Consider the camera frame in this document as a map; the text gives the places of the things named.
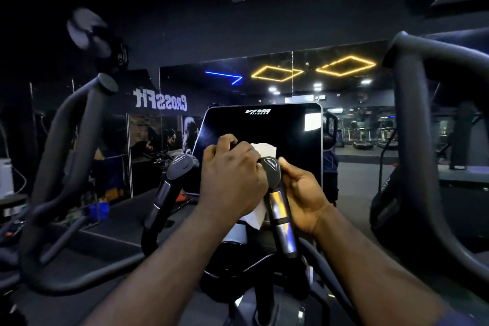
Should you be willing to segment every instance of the console screen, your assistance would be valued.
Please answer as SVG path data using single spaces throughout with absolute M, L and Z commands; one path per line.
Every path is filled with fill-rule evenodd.
M 213 107 L 207 111 L 192 154 L 202 162 L 205 148 L 231 133 L 240 141 L 269 143 L 277 158 L 310 171 L 322 182 L 322 107 L 318 103 Z M 185 190 L 199 193 L 200 180 Z

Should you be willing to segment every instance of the yellow neon light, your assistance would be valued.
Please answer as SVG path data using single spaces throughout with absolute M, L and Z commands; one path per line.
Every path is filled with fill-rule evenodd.
M 327 68 L 327 67 L 337 65 L 337 64 L 342 63 L 344 61 L 347 61 L 349 59 L 352 59 L 352 60 L 357 61 L 357 62 L 365 63 L 366 66 L 360 67 L 358 69 L 350 70 L 350 71 L 345 71 L 343 73 L 338 73 L 338 72 L 335 72 L 335 71 L 325 70 L 325 68 Z M 340 77 L 340 76 L 351 75 L 351 74 L 357 73 L 359 71 L 368 70 L 368 69 L 371 69 L 374 66 L 376 66 L 376 63 L 375 62 L 372 62 L 372 61 L 369 61 L 367 59 L 363 59 L 363 58 L 356 57 L 356 56 L 346 56 L 346 57 L 343 57 L 343 58 L 339 59 L 338 61 L 328 63 L 327 65 L 324 65 L 323 67 L 319 67 L 319 68 L 316 69 L 316 71 L 319 72 L 319 73 L 322 73 L 322 74 L 327 74 L 327 75 L 333 75 L 333 76 Z
M 265 77 L 265 76 L 259 76 L 263 71 L 271 69 L 271 70 L 277 70 L 277 71 L 284 71 L 287 73 L 290 73 L 292 75 L 286 77 L 285 79 L 279 80 L 279 79 L 273 79 L 271 77 Z M 275 81 L 275 82 L 286 82 L 287 80 L 292 79 L 294 76 L 301 75 L 304 71 L 302 70 L 297 70 L 297 69 L 283 69 L 281 67 L 276 67 L 276 66 L 263 66 L 261 69 L 259 69 L 257 72 L 251 75 L 254 79 L 261 79 L 261 80 L 270 80 L 270 81 Z

